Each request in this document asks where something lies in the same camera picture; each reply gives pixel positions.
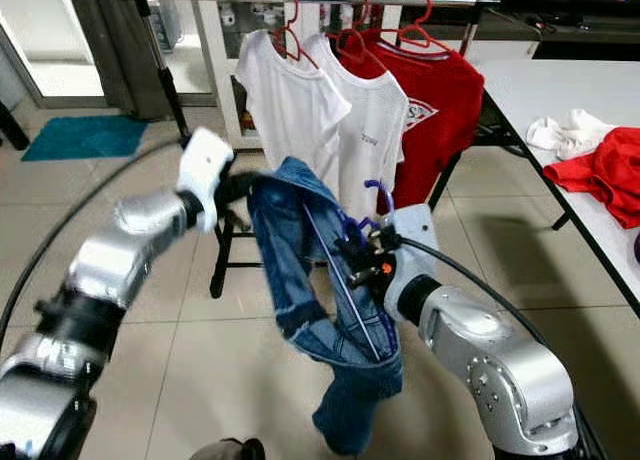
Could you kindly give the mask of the blue denim jeans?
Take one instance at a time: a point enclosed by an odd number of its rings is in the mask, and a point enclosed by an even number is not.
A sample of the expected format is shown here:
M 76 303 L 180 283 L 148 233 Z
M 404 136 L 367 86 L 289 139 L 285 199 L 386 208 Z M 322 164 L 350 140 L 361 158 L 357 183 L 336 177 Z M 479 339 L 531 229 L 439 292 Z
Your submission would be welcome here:
M 329 365 L 332 383 L 312 423 L 334 454 L 369 446 L 376 409 L 402 391 L 401 340 L 369 286 L 351 287 L 338 246 L 352 223 L 303 160 L 257 175 L 247 207 L 276 327 L 289 345 Z

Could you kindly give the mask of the red clothes hanger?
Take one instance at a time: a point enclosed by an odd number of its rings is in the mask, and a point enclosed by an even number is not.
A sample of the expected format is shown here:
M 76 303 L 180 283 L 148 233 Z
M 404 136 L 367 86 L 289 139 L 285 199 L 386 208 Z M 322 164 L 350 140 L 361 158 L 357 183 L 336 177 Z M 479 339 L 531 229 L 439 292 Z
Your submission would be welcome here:
M 292 0 L 293 15 L 289 20 L 284 21 L 282 25 L 276 27 L 270 32 L 271 45 L 280 57 L 291 59 L 291 61 L 302 62 L 306 59 L 312 67 L 317 68 L 315 59 L 306 52 L 305 44 L 302 43 L 300 36 L 292 29 L 294 22 L 300 18 L 301 6 L 300 0 Z
M 410 24 L 396 27 L 396 29 L 383 29 L 376 32 L 374 38 L 380 43 L 390 45 L 393 50 L 401 50 L 413 56 L 443 56 L 445 53 L 456 53 L 456 49 L 449 47 L 422 26 L 426 20 L 430 20 L 433 13 L 434 0 L 424 0 L 424 12 Z
M 340 58 L 351 62 L 378 63 L 378 58 L 371 53 L 362 31 L 365 29 L 367 17 L 370 16 L 370 0 L 361 0 L 358 8 L 353 12 L 352 25 L 340 30 L 335 39 L 335 52 Z

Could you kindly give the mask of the plain white t-shirt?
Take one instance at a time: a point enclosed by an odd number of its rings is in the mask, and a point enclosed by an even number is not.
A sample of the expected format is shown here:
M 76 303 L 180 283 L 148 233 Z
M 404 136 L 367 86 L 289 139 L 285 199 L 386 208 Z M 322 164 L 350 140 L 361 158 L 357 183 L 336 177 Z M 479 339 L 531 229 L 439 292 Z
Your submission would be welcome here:
M 246 109 L 259 132 L 269 169 L 302 160 L 330 189 L 337 186 L 340 121 L 351 104 L 314 64 L 276 53 L 268 30 L 244 36 L 236 79 L 246 90 Z

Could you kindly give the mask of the white t-shirt with print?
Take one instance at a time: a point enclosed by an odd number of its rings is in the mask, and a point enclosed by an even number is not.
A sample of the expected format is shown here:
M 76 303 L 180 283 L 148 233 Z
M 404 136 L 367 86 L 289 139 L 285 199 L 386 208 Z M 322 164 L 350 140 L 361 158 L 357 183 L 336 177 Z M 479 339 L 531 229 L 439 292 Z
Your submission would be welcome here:
M 353 54 L 353 64 L 360 67 L 355 73 L 340 62 L 343 54 L 335 54 L 323 34 L 312 35 L 303 47 L 349 103 L 338 125 L 335 198 L 355 221 L 374 218 L 380 192 L 364 182 L 379 180 L 389 189 L 396 184 L 410 99 L 371 52 Z

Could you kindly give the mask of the white glass-door cabinet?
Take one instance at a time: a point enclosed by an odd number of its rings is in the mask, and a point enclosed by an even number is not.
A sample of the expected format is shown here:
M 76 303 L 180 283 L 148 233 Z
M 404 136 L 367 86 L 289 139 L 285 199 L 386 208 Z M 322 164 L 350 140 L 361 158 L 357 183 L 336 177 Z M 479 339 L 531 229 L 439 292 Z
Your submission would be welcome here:
M 246 149 L 256 148 L 260 145 L 260 136 L 255 130 L 246 130 L 241 127 L 241 117 L 237 111 L 236 96 L 233 89 L 233 73 L 236 72 L 238 59 L 228 52 L 225 43 L 224 25 L 221 24 L 221 4 L 228 3 L 224 0 L 187 0 L 195 8 L 195 16 L 200 30 L 201 47 L 204 48 L 207 71 L 209 71 L 212 86 L 215 88 L 216 98 L 218 98 L 218 111 L 223 117 L 227 139 L 233 145 L 243 146 Z M 292 29 L 298 35 L 305 36 L 320 30 L 319 22 L 315 13 L 319 3 L 301 4 L 300 18 Z M 387 12 L 384 13 L 384 20 L 381 27 L 383 29 L 398 29 L 399 17 L 403 7 L 384 6 Z

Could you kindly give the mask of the red t-shirt with print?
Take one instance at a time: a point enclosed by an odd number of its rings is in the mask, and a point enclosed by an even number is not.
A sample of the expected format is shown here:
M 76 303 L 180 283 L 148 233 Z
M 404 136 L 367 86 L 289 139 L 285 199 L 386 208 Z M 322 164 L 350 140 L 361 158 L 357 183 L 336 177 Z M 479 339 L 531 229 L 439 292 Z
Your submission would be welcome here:
M 390 72 L 410 99 L 404 117 L 404 159 L 392 192 L 397 207 L 425 203 L 445 167 L 474 144 L 484 77 L 456 50 L 422 53 L 396 47 L 372 31 L 349 39 L 338 59 L 353 75 Z

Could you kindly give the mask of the teal floor mat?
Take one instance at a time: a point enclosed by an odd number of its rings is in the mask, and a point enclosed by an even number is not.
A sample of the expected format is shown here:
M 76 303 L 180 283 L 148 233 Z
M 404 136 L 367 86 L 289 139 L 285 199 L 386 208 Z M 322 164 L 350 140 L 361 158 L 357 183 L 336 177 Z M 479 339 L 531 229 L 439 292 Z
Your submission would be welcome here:
M 38 131 L 23 162 L 131 157 L 148 122 L 125 114 L 55 117 Z

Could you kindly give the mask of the grey curtain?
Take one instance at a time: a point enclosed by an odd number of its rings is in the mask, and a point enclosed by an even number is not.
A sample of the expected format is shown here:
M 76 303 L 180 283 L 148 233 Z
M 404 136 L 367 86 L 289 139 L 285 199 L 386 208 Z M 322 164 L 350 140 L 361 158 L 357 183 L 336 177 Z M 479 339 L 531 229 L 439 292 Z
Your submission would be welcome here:
M 172 114 L 157 76 L 147 22 L 131 0 L 70 0 L 99 72 L 106 103 L 137 120 Z

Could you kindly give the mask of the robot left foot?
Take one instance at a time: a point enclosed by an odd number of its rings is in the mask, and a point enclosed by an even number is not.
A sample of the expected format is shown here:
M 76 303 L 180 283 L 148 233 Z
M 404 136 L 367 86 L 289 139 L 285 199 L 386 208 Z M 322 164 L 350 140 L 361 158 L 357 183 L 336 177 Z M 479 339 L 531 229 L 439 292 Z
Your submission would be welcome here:
M 257 438 L 224 438 L 198 448 L 188 456 L 188 460 L 268 460 L 268 456 Z

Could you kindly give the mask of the cream trousers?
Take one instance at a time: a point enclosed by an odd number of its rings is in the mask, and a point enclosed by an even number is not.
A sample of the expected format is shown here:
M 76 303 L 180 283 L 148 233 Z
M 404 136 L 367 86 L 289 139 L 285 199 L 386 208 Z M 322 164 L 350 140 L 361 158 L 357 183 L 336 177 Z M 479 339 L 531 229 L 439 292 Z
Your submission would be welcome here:
M 584 109 L 572 109 L 564 123 L 552 117 L 541 117 L 532 122 L 527 128 L 525 143 L 567 160 L 594 152 L 614 128 L 617 125 L 599 120 Z

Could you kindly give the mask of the black desk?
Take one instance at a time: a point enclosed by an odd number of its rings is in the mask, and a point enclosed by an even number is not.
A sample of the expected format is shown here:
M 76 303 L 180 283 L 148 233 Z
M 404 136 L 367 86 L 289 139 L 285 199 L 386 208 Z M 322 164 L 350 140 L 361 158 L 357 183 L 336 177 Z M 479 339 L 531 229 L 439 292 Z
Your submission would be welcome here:
M 20 126 L 17 118 L 14 117 L 12 109 L 4 102 L 0 102 L 0 111 L 1 132 L 3 132 L 4 139 L 19 152 L 28 149 L 31 140 L 29 140 L 26 131 Z

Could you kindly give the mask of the red garment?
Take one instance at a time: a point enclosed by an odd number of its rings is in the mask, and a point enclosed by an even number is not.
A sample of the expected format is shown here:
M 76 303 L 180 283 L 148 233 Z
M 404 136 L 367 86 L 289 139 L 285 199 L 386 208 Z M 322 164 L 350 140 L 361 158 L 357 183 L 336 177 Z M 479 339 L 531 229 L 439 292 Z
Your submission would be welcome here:
M 593 152 L 541 169 L 568 192 L 588 192 L 623 230 L 640 227 L 640 127 L 617 127 Z

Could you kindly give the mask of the white-framed glass door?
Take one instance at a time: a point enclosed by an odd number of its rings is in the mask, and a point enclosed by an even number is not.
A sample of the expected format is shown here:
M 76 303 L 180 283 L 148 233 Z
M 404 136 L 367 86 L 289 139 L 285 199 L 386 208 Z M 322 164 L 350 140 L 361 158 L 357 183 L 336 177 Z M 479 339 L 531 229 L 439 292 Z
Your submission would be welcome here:
M 104 89 L 72 0 L 0 0 L 15 72 L 41 108 L 104 107 Z

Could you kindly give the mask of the large white table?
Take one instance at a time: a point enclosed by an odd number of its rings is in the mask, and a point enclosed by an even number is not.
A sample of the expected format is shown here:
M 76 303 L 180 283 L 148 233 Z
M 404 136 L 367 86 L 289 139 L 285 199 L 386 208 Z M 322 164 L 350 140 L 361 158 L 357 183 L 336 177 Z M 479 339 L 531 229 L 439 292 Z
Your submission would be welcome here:
M 486 96 L 506 128 L 517 134 L 517 145 L 538 175 L 558 157 L 524 143 L 532 121 L 584 109 L 613 125 L 640 127 L 640 62 L 480 59 L 474 66 L 485 77 Z M 564 191 L 548 178 L 541 181 L 640 319 L 640 263 L 634 253 L 640 228 L 623 230 L 604 205 L 585 192 Z

